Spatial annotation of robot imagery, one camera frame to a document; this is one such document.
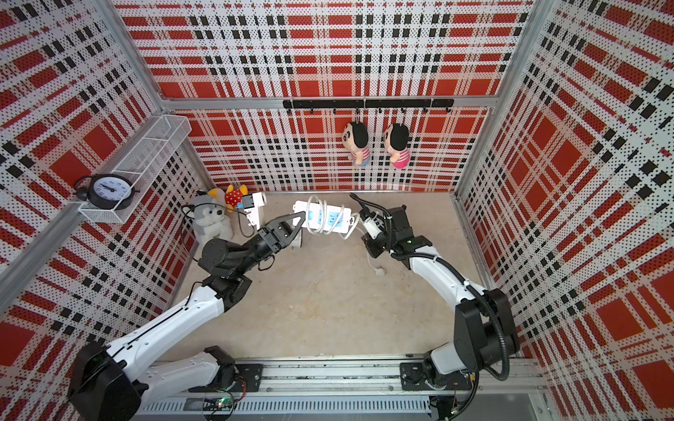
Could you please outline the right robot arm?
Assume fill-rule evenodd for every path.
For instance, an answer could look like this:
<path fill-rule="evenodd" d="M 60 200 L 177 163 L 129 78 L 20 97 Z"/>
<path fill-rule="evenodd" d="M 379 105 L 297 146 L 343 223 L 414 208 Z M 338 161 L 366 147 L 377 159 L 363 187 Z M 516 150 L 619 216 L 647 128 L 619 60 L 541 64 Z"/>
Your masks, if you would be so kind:
<path fill-rule="evenodd" d="M 407 382 L 445 389 L 460 375 L 468 375 L 468 381 L 459 383 L 465 389 L 483 371 L 505 382 L 511 373 L 510 357 L 520 350 L 506 294 L 472 282 L 442 258 L 430 240 L 416 236 L 404 205 L 386 209 L 367 202 L 359 216 L 369 256 L 388 253 L 431 285 L 454 311 L 453 339 L 426 352 L 419 375 L 408 375 Z"/>

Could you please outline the white power strip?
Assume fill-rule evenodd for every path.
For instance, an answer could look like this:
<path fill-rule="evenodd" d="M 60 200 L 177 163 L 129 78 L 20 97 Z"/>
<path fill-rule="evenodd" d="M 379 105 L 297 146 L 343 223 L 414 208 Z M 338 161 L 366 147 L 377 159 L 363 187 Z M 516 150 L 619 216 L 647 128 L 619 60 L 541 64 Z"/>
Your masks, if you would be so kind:
<path fill-rule="evenodd" d="M 311 203 L 296 201 L 293 212 L 305 212 L 303 228 L 313 233 L 339 233 L 346 235 L 352 226 L 352 210 L 345 206 L 328 205 L 326 201 L 316 199 Z"/>

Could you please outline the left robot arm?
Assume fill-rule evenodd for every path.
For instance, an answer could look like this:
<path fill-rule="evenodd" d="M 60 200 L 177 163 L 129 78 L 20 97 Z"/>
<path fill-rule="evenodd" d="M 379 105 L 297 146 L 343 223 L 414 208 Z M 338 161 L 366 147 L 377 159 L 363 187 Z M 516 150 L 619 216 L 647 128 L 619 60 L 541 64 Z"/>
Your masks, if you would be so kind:
<path fill-rule="evenodd" d="M 140 408 L 178 392 L 233 384 L 234 359 L 217 346 L 173 363 L 156 361 L 242 301 L 252 284 L 247 272 L 289 247 L 304 222 L 305 212 L 298 212 L 273 219 L 243 245 L 208 241 L 198 262 L 208 277 L 187 298 L 124 337 L 84 347 L 68 387 L 68 401 L 79 415 L 85 420 L 129 420 Z"/>

